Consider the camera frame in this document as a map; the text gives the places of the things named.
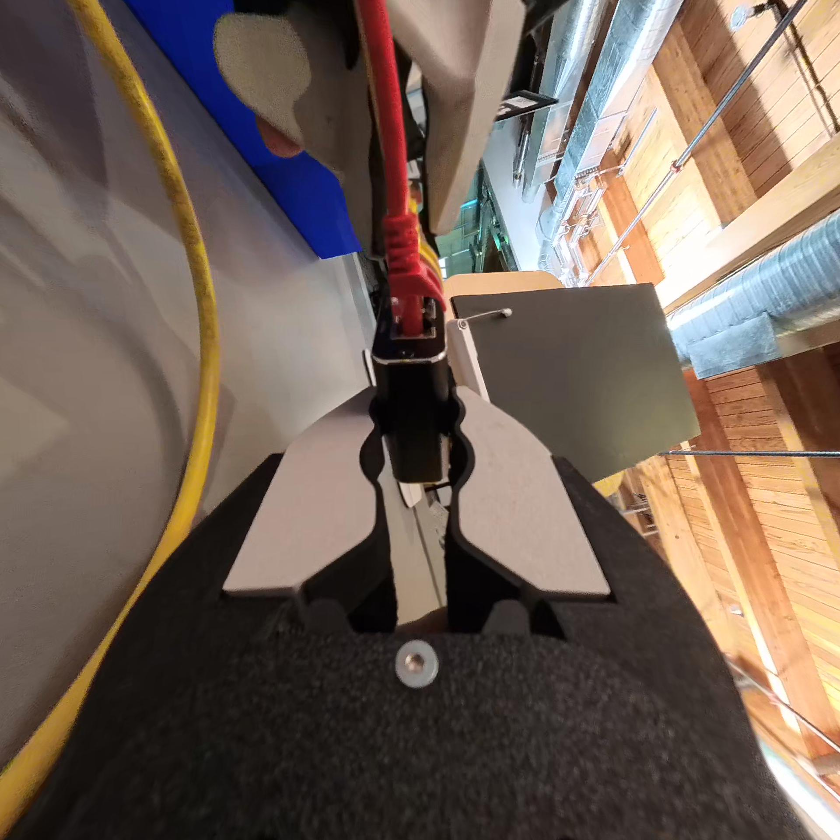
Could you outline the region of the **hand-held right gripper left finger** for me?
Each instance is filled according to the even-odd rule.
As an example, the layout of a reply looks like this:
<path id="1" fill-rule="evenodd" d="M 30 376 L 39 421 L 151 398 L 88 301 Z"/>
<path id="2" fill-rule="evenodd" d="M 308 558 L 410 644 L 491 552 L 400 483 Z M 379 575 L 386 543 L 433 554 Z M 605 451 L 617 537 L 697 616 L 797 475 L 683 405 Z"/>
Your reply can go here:
<path id="1" fill-rule="evenodd" d="M 374 398 L 364 389 L 292 441 L 227 574 L 226 595 L 286 598 L 306 621 L 335 615 L 358 633 L 396 628 Z"/>

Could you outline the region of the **metal ceiling pipe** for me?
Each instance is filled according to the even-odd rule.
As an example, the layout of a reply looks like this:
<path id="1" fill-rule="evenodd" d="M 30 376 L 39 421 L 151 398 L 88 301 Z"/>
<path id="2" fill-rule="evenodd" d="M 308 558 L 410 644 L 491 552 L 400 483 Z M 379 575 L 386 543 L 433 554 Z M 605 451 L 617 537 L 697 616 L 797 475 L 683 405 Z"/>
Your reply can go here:
<path id="1" fill-rule="evenodd" d="M 795 62 L 794 25 L 770 45 L 798 2 L 685 2 L 632 109 L 642 122 L 604 161 L 600 212 L 607 239 L 595 245 L 592 285 L 658 284 L 666 256 L 691 237 L 730 223 L 758 197 L 745 167 L 747 134 L 770 133 L 756 74 Z"/>

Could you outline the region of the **black ethernet adapter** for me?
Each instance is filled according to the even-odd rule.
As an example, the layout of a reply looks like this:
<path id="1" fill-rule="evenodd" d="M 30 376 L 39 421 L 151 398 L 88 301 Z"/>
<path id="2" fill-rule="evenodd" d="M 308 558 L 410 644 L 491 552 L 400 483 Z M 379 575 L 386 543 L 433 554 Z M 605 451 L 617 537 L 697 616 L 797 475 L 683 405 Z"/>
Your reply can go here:
<path id="1" fill-rule="evenodd" d="M 436 484 L 448 475 L 449 365 L 445 316 L 423 300 L 422 331 L 409 336 L 392 296 L 381 302 L 371 357 L 375 416 L 394 476 L 403 484 Z"/>

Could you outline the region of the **blue storage bin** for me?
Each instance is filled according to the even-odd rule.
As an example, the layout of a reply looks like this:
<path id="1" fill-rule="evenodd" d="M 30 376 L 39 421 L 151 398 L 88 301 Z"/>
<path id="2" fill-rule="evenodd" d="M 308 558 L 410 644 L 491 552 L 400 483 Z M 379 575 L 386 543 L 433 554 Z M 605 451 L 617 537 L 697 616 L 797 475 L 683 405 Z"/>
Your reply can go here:
<path id="1" fill-rule="evenodd" d="M 241 153 L 295 229 L 323 259 L 361 251 L 338 178 L 306 153 L 270 153 L 255 115 L 230 90 L 214 55 L 216 21 L 231 1 L 128 1 L 136 18 Z"/>

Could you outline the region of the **person's left hand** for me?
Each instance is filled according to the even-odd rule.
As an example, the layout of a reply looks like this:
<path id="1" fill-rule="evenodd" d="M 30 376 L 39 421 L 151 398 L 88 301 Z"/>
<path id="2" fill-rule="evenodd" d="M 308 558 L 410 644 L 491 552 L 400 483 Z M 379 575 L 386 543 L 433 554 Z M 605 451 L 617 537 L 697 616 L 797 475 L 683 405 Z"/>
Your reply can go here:
<path id="1" fill-rule="evenodd" d="M 276 157 L 289 160 L 303 152 L 299 143 L 287 137 L 258 114 L 255 114 L 255 124 L 267 150 Z"/>

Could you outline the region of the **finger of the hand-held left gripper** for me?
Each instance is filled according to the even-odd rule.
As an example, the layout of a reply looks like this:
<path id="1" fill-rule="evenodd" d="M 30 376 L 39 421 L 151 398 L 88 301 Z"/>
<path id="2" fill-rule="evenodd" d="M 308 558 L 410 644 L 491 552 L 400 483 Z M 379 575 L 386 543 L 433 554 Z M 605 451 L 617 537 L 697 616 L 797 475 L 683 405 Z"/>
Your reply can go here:
<path id="1" fill-rule="evenodd" d="M 385 255 L 385 176 L 353 2 L 292 2 L 311 70 L 306 150 L 337 176 L 350 222 L 369 259 Z"/>
<path id="2" fill-rule="evenodd" d="M 455 226 L 508 89 L 526 7 L 520 1 L 394 1 L 394 37 L 421 72 L 427 222 Z"/>

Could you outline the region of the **silver ceiling duct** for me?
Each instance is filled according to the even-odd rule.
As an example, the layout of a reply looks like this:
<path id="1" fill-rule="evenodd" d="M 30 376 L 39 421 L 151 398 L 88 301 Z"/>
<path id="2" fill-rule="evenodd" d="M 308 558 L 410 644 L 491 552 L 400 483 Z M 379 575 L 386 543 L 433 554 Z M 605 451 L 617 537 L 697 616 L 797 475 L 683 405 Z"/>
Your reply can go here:
<path id="1" fill-rule="evenodd" d="M 565 287 L 590 283 L 575 264 L 569 229 L 574 205 L 585 191 L 583 175 L 597 172 L 628 114 L 642 81 L 676 21 L 680 1 L 620 1 L 553 178 L 552 204 L 539 218 L 538 266 Z"/>

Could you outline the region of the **silver flexible duct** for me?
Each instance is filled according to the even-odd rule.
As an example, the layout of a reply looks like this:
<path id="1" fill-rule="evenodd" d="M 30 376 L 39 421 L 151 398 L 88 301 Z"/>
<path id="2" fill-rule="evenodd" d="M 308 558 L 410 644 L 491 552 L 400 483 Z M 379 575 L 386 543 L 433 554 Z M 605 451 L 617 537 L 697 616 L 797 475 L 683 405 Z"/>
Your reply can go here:
<path id="1" fill-rule="evenodd" d="M 839 341 L 835 211 L 667 316 L 681 366 L 708 379 Z"/>

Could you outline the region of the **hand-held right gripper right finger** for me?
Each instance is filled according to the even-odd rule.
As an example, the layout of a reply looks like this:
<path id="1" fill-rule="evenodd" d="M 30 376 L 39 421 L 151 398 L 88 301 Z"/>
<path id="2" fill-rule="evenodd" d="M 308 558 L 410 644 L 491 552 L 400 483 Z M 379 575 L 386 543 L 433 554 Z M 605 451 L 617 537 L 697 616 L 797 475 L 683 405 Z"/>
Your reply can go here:
<path id="1" fill-rule="evenodd" d="M 550 451 L 468 387 L 450 396 L 448 629 L 561 634 L 553 606 L 612 589 Z"/>

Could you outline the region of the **white bracket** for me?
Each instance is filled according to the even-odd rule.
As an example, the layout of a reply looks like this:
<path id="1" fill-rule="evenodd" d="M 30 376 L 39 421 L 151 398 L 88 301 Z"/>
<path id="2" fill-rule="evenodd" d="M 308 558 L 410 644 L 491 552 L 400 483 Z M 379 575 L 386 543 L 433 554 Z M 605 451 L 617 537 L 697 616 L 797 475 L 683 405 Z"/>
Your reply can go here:
<path id="1" fill-rule="evenodd" d="M 454 318 L 445 328 L 448 362 L 459 386 L 469 388 L 490 403 L 487 384 L 480 369 L 478 353 L 467 319 Z"/>

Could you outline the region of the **dark panel board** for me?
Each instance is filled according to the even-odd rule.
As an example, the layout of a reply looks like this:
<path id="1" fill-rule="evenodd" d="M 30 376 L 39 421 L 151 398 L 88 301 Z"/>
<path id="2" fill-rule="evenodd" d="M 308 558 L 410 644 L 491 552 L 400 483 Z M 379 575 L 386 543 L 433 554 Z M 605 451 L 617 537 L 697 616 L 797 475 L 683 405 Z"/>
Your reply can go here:
<path id="1" fill-rule="evenodd" d="M 542 270 L 444 281 L 490 403 L 595 483 L 695 438 L 700 423 L 655 286 L 564 287 Z"/>

